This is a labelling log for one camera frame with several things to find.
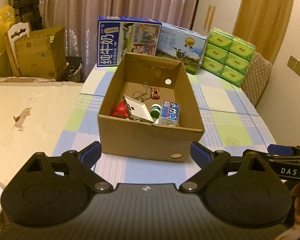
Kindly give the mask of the white carved chair back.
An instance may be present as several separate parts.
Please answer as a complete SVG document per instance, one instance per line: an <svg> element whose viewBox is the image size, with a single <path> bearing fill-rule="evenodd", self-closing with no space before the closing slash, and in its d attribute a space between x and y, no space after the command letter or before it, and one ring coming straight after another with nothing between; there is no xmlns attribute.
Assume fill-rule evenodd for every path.
<svg viewBox="0 0 300 240"><path fill-rule="evenodd" d="M21 72L17 60L16 42L22 37L29 37L30 31L31 26L29 22L19 22L12 25L11 28L4 33L4 44L6 46L10 67L13 75L16 77L21 77Z"/></svg>

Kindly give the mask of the black toy car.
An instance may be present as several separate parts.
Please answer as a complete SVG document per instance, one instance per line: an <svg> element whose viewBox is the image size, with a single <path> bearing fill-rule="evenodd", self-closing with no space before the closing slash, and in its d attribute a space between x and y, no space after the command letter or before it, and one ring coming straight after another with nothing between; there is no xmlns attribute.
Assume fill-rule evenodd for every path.
<svg viewBox="0 0 300 240"><path fill-rule="evenodd" d="M154 100L160 99L160 93L158 87L154 87L154 86L151 87L151 98Z"/></svg>

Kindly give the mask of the green tissue pack bundle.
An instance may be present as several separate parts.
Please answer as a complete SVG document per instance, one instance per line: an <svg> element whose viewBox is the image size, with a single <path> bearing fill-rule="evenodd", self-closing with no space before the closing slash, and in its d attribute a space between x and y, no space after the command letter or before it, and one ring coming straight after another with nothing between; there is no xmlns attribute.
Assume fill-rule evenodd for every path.
<svg viewBox="0 0 300 240"><path fill-rule="evenodd" d="M213 28L204 47L201 68L241 87L255 51L252 43Z"/></svg>

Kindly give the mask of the red toy figure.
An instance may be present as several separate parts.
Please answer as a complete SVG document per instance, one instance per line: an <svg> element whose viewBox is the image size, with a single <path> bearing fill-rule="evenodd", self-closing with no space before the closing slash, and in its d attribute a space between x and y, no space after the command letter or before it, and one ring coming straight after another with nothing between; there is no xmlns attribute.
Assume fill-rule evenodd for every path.
<svg viewBox="0 0 300 240"><path fill-rule="evenodd" d="M129 119L129 113L127 110L127 107L123 101L121 101L113 110L111 113L111 116L118 117L118 118L128 118Z"/></svg>

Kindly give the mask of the white square tray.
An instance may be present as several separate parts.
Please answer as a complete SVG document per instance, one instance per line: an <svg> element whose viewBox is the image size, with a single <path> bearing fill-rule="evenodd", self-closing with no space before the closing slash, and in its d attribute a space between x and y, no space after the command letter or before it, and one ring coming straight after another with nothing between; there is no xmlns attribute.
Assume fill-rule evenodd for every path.
<svg viewBox="0 0 300 240"><path fill-rule="evenodd" d="M143 102L135 100L127 95L123 96L123 102L125 103L130 119L150 123L154 122L149 110Z"/></svg>

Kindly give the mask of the blue milk carton box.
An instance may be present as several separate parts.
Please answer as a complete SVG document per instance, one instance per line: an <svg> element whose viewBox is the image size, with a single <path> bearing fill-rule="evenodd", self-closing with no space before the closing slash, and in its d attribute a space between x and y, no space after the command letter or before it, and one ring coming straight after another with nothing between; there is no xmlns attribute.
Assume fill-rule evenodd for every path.
<svg viewBox="0 0 300 240"><path fill-rule="evenodd" d="M126 53L155 55L162 23L152 18L100 16L97 66L117 66Z"/></svg>

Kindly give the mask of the double wall socket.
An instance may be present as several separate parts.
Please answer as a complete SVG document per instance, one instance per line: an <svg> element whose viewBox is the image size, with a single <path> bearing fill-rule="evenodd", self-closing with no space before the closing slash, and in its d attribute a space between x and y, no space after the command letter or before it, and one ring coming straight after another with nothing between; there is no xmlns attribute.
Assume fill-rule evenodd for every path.
<svg viewBox="0 0 300 240"><path fill-rule="evenodd" d="M287 62L287 66L300 77L300 61L291 55Z"/></svg>

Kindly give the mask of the wooden door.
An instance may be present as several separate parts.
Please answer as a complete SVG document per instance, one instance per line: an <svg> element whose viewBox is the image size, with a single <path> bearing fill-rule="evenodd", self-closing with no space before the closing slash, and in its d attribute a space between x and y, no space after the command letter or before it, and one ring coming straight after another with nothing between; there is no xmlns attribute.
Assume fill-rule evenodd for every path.
<svg viewBox="0 0 300 240"><path fill-rule="evenodd" d="M290 19L294 0L242 0L233 34L255 45L274 63Z"/></svg>

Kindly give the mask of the green white small bottle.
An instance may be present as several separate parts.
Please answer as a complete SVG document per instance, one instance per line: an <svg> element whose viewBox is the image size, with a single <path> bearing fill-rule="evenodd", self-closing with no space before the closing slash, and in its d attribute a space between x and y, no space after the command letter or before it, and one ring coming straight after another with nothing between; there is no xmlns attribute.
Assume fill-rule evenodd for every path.
<svg viewBox="0 0 300 240"><path fill-rule="evenodd" d="M152 118L157 119L160 116L161 106L157 103L151 106L150 115Z"/></svg>

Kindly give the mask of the cow picture milk box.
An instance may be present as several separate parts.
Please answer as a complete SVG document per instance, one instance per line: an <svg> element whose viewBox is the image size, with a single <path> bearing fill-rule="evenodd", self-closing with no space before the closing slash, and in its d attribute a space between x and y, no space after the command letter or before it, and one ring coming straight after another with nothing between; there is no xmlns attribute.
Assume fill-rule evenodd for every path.
<svg viewBox="0 0 300 240"><path fill-rule="evenodd" d="M207 36L169 23L162 23L155 55L181 61L194 75L202 63Z"/></svg>

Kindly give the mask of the checkered tablecloth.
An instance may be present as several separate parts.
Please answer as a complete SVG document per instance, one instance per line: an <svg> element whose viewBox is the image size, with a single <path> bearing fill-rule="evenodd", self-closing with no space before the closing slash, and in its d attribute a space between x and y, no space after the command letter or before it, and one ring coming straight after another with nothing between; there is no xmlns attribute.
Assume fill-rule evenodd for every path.
<svg viewBox="0 0 300 240"><path fill-rule="evenodd" d="M95 67L86 79L74 109L53 151L81 150L99 137L97 115L115 67ZM265 152L275 140L244 92L231 83L199 69L189 80L196 96L205 133L200 143L234 156L246 149ZM192 159L184 163L152 161L103 154L93 171L110 182L180 185L198 172Z"/></svg>

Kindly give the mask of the folded black hand cart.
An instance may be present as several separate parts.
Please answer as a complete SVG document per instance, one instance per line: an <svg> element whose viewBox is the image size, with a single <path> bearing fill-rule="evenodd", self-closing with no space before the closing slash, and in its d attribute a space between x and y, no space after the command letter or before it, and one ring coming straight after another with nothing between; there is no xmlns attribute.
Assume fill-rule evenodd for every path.
<svg viewBox="0 0 300 240"><path fill-rule="evenodd" d="M9 3L14 9L16 23L29 23L32 31L43 29L39 0L9 0Z"/></svg>

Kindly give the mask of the background cardboard box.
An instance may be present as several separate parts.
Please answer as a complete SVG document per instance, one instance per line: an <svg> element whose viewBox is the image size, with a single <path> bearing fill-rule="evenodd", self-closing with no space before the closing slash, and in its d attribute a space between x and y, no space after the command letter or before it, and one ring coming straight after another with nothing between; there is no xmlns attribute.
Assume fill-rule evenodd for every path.
<svg viewBox="0 0 300 240"><path fill-rule="evenodd" d="M62 26L31 31L16 42L17 60L23 77L58 80L66 69Z"/></svg>

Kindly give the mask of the quilted beige chair cushion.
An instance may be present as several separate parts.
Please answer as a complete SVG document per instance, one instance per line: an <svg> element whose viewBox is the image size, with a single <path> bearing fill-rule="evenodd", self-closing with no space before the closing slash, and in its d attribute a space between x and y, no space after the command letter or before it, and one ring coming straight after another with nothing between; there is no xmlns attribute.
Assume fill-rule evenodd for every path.
<svg viewBox="0 0 300 240"><path fill-rule="evenodd" d="M270 78L273 65L256 52L247 69L241 89L255 107Z"/></svg>

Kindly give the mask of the blue dental floss box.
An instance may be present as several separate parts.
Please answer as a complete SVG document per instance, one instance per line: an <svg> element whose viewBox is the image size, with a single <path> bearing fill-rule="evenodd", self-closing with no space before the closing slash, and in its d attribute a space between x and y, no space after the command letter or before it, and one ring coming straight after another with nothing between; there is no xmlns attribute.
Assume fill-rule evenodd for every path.
<svg viewBox="0 0 300 240"><path fill-rule="evenodd" d="M179 112L180 105L178 103L164 101L158 118L158 124L179 126Z"/></svg>

